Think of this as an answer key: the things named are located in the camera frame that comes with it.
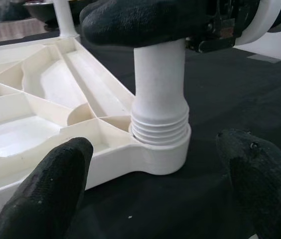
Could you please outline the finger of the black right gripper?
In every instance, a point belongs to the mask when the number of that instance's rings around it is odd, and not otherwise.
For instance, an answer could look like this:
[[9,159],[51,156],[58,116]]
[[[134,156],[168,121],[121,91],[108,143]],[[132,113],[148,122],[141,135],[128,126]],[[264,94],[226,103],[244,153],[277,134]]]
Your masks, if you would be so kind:
[[145,47],[199,33],[208,0],[97,0],[80,12],[82,35],[95,45]]

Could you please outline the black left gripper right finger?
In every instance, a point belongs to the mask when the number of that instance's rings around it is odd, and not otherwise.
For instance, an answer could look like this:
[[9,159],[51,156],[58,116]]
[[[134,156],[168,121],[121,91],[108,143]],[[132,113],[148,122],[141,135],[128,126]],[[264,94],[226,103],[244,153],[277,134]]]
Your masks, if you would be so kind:
[[281,239],[281,149],[239,129],[216,136],[233,191],[258,239]]

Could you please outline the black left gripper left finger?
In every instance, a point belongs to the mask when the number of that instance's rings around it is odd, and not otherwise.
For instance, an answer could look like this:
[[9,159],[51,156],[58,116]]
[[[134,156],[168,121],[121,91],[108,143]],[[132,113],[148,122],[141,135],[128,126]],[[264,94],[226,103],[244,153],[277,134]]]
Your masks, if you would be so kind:
[[93,151],[84,137],[49,151],[0,211],[0,239],[67,239]]

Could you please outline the white plastic table leg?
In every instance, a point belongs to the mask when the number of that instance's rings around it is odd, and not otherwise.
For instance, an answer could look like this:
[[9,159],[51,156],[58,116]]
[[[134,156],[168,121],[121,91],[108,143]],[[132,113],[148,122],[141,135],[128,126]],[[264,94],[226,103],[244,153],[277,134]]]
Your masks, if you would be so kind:
[[186,134],[184,64],[184,39],[134,49],[136,96],[131,119],[139,141],[170,145]]
[[70,4],[68,0],[52,0],[55,10],[58,26],[59,37],[75,38],[78,37],[71,14]]

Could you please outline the white plastic children table top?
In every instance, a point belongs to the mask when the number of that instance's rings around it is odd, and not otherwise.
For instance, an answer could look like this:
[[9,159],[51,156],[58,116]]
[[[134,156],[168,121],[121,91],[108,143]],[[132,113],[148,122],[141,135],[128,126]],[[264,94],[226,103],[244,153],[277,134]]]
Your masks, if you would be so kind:
[[185,161],[191,128],[170,145],[132,132],[131,93],[76,38],[0,46],[0,211],[54,147],[88,139],[87,189],[131,172],[166,175]]

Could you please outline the small grey tape piece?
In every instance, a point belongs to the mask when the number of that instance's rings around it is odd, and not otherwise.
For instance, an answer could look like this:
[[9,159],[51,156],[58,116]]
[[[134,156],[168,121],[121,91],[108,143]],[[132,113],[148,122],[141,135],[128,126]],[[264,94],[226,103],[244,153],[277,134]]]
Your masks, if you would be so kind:
[[261,55],[261,54],[254,54],[249,56],[248,58],[253,59],[253,60],[258,60],[258,61],[264,61],[264,62],[269,62],[272,64],[278,63],[281,60],[278,58],[266,56],[266,55]]

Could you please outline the black tablecloth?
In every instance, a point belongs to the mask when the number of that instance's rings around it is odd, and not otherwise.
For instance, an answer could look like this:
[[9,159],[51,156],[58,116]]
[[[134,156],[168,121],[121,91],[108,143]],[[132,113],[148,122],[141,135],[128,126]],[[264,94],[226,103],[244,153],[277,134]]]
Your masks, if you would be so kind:
[[167,176],[134,172],[86,192],[71,239],[247,239],[215,149],[223,128],[281,148],[281,61],[227,49],[187,51],[185,97],[193,127],[184,166]]

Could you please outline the black round stool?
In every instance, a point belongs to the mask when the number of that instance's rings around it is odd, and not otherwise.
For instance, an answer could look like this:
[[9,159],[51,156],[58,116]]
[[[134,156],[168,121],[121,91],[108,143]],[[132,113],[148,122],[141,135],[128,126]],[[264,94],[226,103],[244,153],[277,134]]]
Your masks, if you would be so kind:
[[53,31],[58,31],[59,30],[59,25],[55,22],[52,23],[46,23],[44,25],[44,30],[47,32],[53,32]]

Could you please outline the large black bowl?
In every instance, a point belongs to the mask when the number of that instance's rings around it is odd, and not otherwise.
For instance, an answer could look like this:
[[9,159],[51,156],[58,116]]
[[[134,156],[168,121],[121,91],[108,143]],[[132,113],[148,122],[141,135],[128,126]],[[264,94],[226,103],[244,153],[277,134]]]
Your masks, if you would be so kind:
[[56,23],[56,14],[52,0],[30,0],[22,5],[29,14],[46,24]]

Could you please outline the beige cloth covered table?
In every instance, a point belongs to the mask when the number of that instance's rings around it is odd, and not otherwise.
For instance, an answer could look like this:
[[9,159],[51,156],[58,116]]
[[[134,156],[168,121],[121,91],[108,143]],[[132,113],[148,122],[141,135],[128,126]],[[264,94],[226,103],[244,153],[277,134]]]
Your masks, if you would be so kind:
[[36,18],[0,22],[0,42],[46,33],[44,26],[45,24]]

